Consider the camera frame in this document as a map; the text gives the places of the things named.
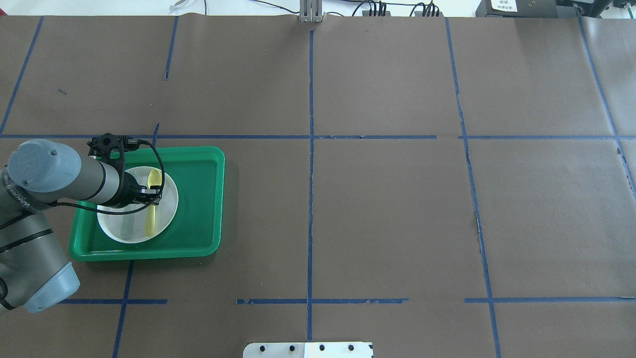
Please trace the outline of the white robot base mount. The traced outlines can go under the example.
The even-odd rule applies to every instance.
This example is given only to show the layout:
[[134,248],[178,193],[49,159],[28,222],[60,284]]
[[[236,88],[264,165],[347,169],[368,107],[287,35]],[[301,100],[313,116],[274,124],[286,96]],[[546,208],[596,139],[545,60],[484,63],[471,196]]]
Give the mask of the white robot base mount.
[[248,344],[243,358],[373,358],[369,342],[268,342]]

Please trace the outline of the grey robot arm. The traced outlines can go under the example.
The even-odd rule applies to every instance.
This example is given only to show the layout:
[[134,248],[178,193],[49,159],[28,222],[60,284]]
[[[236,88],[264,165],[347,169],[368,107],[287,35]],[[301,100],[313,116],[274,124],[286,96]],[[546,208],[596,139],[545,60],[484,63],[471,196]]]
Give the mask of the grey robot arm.
[[165,181],[141,185],[125,171],[125,154],[146,140],[109,132],[93,137],[88,156],[57,141],[33,139],[16,149],[1,171],[1,312],[38,313],[75,294],[80,280],[45,211],[72,207],[130,216],[159,204]]

